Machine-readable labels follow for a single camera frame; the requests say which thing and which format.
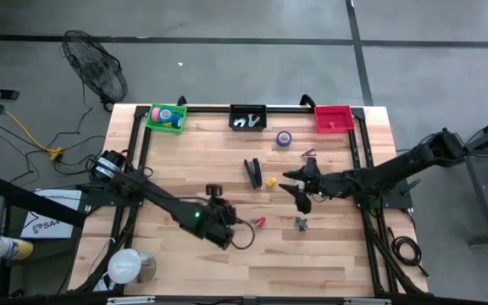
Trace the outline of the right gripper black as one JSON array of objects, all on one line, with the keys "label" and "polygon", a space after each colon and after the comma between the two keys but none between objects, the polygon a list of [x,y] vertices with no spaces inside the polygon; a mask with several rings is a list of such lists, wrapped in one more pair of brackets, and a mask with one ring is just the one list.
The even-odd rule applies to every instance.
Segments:
[{"label": "right gripper black", "polygon": [[297,210],[303,214],[309,214],[312,209],[311,195],[322,197],[332,196],[325,186],[324,176],[319,171],[316,158],[308,158],[306,163],[299,169],[298,173],[286,171],[282,174],[286,178],[302,182],[302,186],[279,184],[279,187],[296,198]]}]

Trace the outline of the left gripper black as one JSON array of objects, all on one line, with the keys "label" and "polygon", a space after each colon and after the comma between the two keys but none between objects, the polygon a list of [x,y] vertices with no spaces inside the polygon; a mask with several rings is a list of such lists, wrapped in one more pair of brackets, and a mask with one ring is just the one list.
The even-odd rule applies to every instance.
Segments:
[{"label": "left gripper black", "polygon": [[208,199],[208,211],[213,216],[213,222],[209,226],[206,239],[216,246],[226,250],[232,242],[235,231],[231,228],[236,224],[236,208],[224,198],[221,185],[207,184],[205,186]]}]

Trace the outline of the large black stapler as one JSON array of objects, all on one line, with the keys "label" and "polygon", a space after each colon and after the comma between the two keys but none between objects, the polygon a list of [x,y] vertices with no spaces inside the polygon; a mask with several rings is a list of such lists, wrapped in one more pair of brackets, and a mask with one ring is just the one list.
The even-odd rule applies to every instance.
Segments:
[{"label": "large black stapler", "polygon": [[260,163],[257,158],[253,158],[252,161],[243,161],[247,175],[251,181],[252,188],[258,189],[263,184],[262,172],[260,168]]}]

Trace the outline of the red plastic basket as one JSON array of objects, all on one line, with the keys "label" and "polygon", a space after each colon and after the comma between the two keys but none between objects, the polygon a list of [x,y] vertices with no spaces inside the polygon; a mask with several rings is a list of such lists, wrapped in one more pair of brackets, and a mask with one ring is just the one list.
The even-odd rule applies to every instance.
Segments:
[{"label": "red plastic basket", "polygon": [[[314,109],[316,130],[319,134],[345,133],[354,129],[351,108],[349,106],[317,106]],[[335,129],[329,127],[335,123]]]}]

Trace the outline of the green plastic basket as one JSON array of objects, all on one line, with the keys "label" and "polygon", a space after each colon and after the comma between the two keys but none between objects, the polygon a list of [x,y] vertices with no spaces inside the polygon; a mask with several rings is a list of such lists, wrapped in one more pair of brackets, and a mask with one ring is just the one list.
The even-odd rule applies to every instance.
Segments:
[{"label": "green plastic basket", "polygon": [[[152,108],[158,107],[158,108],[170,108],[173,112],[173,114],[181,114],[183,116],[183,123],[180,129],[175,129],[175,128],[169,128],[163,126],[163,123],[153,123],[151,121],[151,111]],[[183,129],[184,129],[184,124],[186,122],[186,113],[187,113],[187,108],[184,106],[177,106],[177,105],[168,105],[168,104],[160,104],[160,103],[154,103],[149,111],[147,112],[147,122],[146,122],[146,127],[150,128],[151,130],[156,130],[156,131],[161,131],[161,132],[168,132],[168,133],[174,133],[174,134],[180,134]]]}]

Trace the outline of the black plastic basket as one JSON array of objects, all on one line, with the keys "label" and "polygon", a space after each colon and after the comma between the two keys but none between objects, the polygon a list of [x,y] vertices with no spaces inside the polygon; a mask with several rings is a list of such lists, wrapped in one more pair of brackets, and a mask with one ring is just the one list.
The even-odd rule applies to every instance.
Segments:
[{"label": "black plastic basket", "polygon": [[[248,121],[249,114],[256,114],[260,116],[260,121],[252,128],[249,128],[246,122],[244,127],[235,127],[234,121],[236,119],[244,118]],[[265,105],[245,105],[245,104],[231,104],[229,127],[233,131],[262,131],[267,127],[267,108]]]}]

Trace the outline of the clear jar with white lid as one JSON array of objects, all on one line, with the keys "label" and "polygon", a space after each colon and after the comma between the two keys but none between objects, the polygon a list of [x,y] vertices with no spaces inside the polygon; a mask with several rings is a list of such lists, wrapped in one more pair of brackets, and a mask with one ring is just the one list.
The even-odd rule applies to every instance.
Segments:
[{"label": "clear jar with white lid", "polygon": [[150,253],[132,248],[117,251],[108,262],[108,276],[115,284],[139,284],[153,278],[157,262]]}]

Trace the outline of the black diagonal support bar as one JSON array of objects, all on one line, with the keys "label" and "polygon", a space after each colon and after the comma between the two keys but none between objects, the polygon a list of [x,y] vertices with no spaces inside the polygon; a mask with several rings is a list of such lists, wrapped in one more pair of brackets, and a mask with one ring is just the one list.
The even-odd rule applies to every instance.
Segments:
[{"label": "black diagonal support bar", "polygon": [[68,208],[49,198],[38,196],[34,192],[14,186],[1,179],[0,197],[3,197],[9,206],[29,210],[35,214],[59,220],[74,227],[82,228],[86,221],[86,214],[81,211]]}]

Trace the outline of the black floor fan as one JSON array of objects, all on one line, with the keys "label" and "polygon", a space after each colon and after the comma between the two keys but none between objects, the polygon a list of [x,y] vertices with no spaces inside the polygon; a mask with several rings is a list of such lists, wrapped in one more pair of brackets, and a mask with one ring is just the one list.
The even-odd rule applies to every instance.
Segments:
[{"label": "black floor fan", "polygon": [[103,109],[111,113],[128,92],[121,62],[83,30],[67,30],[62,50],[82,83],[99,97]]}]

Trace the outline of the yellow and white spray can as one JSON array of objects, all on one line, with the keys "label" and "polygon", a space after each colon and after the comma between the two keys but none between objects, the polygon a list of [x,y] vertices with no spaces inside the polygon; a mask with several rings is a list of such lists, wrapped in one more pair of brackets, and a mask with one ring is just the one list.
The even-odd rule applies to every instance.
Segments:
[{"label": "yellow and white spray can", "polygon": [[24,260],[33,252],[33,244],[29,241],[0,237],[0,258],[7,260]]}]

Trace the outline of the black aluminium table frame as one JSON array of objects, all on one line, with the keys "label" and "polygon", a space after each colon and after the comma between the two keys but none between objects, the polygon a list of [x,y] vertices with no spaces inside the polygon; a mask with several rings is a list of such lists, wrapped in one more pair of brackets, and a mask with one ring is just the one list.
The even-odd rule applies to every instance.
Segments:
[{"label": "black aluminium table frame", "polygon": [[[275,139],[289,131],[291,145]],[[132,247],[154,256],[153,278],[125,288],[129,295],[370,297],[373,285],[362,216],[353,201],[315,202],[308,229],[299,231],[292,196],[279,187],[282,174],[302,166],[314,148],[322,172],[353,166],[350,144],[359,133],[319,134],[311,113],[291,107],[269,114],[262,131],[233,131],[223,106],[192,106],[179,135],[153,132],[139,137],[135,164],[152,169],[152,180],[177,196],[201,197],[205,185],[219,184],[236,207],[241,224],[235,243],[223,250],[183,231],[159,207],[140,207]],[[257,158],[263,184],[253,189],[243,161]],[[267,182],[276,178],[275,185]],[[255,220],[265,217],[263,227]]]}]

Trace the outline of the silver metal bracket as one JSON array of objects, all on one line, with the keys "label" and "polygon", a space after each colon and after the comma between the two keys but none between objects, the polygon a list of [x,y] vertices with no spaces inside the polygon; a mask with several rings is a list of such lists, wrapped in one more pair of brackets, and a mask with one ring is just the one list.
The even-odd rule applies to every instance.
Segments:
[{"label": "silver metal bracket", "polygon": [[343,305],[392,305],[391,300],[381,298],[345,298]]},{"label": "silver metal bracket", "polygon": [[155,296],[111,297],[106,305],[153,305],[155,301]]}]

